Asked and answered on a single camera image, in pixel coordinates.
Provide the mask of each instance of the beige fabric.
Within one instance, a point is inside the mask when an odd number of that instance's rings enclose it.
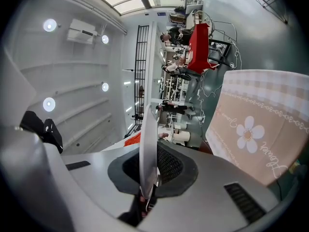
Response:
[[[214,153],[269,185],[309,138],[309,76],[242,70],[225,73],[206,132]]]

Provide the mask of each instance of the air conditioner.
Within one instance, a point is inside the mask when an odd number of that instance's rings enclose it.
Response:
[[[95,29],[95,26],[73,19],[69,28],[68,41],[92,44],[93,37],[98,35]]]

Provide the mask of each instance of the floor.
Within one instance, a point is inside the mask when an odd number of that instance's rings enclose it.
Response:
[[[233,23],[237,30],[236,45],[242,60],[242,69],[268,69],[268,70],[282,70],[291,71],[302,74],[309,74],[307,63],[309,56],[307,56],[307,46],[302,38],[302,32],[289,13],[288,24],[276,18],[275,15],[263,9],[262,6],[255,0],[203,0],[203,10],[209,14],[214,21]],[[235,39],[235,30],[229,24],[215,23],[215,28],[224,30],[226,34]],[[214,33],[214,39],[222,40],[223,35]],[[234,62],[235,48],[232,46],[227,62]],[[237,70],[240,69],[240,62],[238,59]],[[186,101],[194,104],[196,114],[200,114],[200,101],[197,100],[196,87],[202,85],[205,93],[209,95],[215,91],[223,81],[224,73],[231,70],[228,66],[221,65],[217,70],[209,70],[205,76],[203,84],[195,80],[190,82],[187,92]],[[201,99],[203,99],[202,109],[205,113],[205,121],[202,127],[199,125],[199,118],[192,116],[187,121],[187,130],[191,132],[191,138],[188,142],[189,146],[199,147],[201,140],[205,139],[205,132],[211,122],[213,113],[215,111],[220,89],[217,90],[216,96],[212,94],[206,98],[201,92]],[[305,151],[301,158],[308,159],[309,150]],[[291,188],[293,176],[289,173],[282,176],[279,180],[282,196],[284,197]],[[279,196],[279,187],[277,183],[270,187]]]

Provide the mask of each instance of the white flower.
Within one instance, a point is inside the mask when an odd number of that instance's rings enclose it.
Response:
[[[252,116],[248,116],[245,119],[245,127],[242,125],[237,126],[237,134],[241,136],[237,140],[237,146],[240,149],[243,149],[245,145],[247,145],[247,149],[250,153],[254,153],[257,151],[257,144],[255,139],[260,139],[264,136],[265,130],[261,125],[255,126],[253,128],[254,118]]]

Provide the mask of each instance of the orange object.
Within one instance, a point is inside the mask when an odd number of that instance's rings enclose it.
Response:
[[[138,144],[140,142],[140,133],[125,141],[125,146]]]

